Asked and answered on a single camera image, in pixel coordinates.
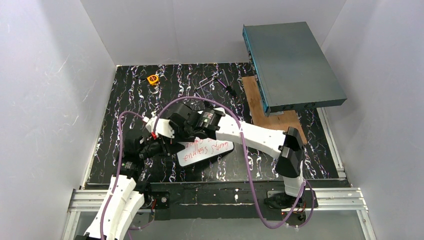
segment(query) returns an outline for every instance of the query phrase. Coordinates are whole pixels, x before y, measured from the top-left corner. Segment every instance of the tape measure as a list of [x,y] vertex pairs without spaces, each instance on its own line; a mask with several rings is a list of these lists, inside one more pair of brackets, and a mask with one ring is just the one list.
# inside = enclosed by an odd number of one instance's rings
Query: tape measure
[[156,85],[159,82],[159,76],[156,74],[147,77],[147,81],[150,85]]

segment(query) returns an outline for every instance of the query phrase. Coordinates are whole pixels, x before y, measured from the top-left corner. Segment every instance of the metal frame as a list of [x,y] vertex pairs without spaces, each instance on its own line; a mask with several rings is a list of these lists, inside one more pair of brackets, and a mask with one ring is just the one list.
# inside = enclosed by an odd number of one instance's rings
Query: metal frame
[[345,179],[346,178],[345,168],[343,167],[343,163],[340,158],[339,151],[337,150],[336,143],[333,138],[333,133],[330,128],[329,118],[327,116],[326,109],[324,107],[319,107],[316,109],[316,111],[318,112],[319,119],[321,120],[321,125],[324,128],[325,138],[327,139],[331,156],[334,161],[334,165],[337,169],[338,177]]
[[[356,211],[366,240],[375,240],[373,228],[368,217],[368,207],[360,188],[314,188],[318,208],[315,211]],[[68,208],[68,218],[63,240],[72,240],[75,236],[78,220],[82,212],[97,212],[100,209],[107,190],[74,190]],[[138,213],[150,213],[150,209],[140,209]]]

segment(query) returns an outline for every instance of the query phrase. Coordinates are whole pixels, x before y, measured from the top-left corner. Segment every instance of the red writing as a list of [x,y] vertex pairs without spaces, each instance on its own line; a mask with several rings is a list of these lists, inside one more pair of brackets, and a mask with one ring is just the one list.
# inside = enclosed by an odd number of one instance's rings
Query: red writing
[[228,150],[228,142],[224,142],[224,143],[220,143],[218,144],[217,142],[215,144],[212,144],[212,154],[214,154],[214,150],[219,151],[221,149],[225,149]]
[[208,139],[207,142],[208,143],[212,142],[212,145],[199,147],[203,143],[203,139],[198,139],[198,138],[196,138],[194,142],[187,142],[185,144],[185,148],[187,149],[189,147],[194,146],[194,150],[190,150],[190,152],[184,156],[184,161],[187,162],[188,160],[193,159],[197,155],[206,155],[208,154],[209,149],[212,149],[212,152],[211,152],[212,154],[214,153],[214,151],[220,151],[224,149],[228,150],[228,142],[218,143],[216,140],[210,139],[210,138]]

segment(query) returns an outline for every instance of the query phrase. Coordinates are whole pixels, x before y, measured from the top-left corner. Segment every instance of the small whiteboard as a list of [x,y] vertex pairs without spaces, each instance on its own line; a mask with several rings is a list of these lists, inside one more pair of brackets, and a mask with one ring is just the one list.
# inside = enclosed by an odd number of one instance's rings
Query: small whiteboard
[[216,155],[229,153],[234,149],[232,141],[220,141],[210,138],[199,139],[194,142],[180,142],[185,146],[176,156],[181,167],[197,163],[199,161],[214,157]]

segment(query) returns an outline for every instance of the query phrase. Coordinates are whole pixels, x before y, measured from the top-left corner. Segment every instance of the gray metal box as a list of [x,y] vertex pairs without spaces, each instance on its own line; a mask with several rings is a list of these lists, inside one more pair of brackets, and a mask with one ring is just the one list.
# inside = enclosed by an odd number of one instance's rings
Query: gray metal box
[[347,99],[306,22],[244,26],[243,37],[266,116]]

